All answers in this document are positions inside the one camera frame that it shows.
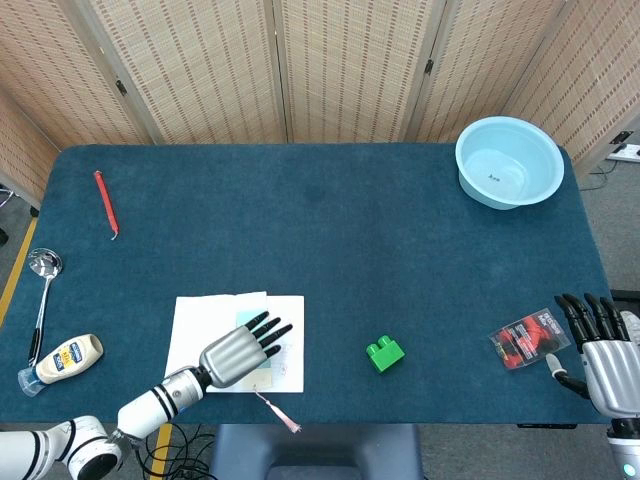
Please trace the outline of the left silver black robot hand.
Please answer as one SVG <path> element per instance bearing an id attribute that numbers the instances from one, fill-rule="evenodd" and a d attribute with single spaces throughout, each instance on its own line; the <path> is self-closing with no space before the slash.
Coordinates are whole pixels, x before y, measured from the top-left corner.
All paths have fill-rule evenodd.
<path id="1" fill-rule="evenodd" d="M 224 389 L 236 384 L 281 350 L 277 341 L 293 329 L 277 326 L 280 317 L 269 320 L 264 311 L 208 345 L 193 370 L 203 390 Z"/>

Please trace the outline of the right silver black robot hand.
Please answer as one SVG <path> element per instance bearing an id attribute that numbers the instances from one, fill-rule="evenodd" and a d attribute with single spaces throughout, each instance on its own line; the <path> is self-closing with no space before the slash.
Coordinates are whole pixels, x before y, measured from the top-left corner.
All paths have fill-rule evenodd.
<path id="1" fill-rule="evenodd" d="M 584 380 L 571 377 L 553 355 L 545 356 L 551 376 L 589 400 L 603 416 L 639 416 L 639 346 L 631 339 L 624 316 L 608 298 L 586 293 L 583 299 L 565 293 L 554 297 L 573 335 Z"/>

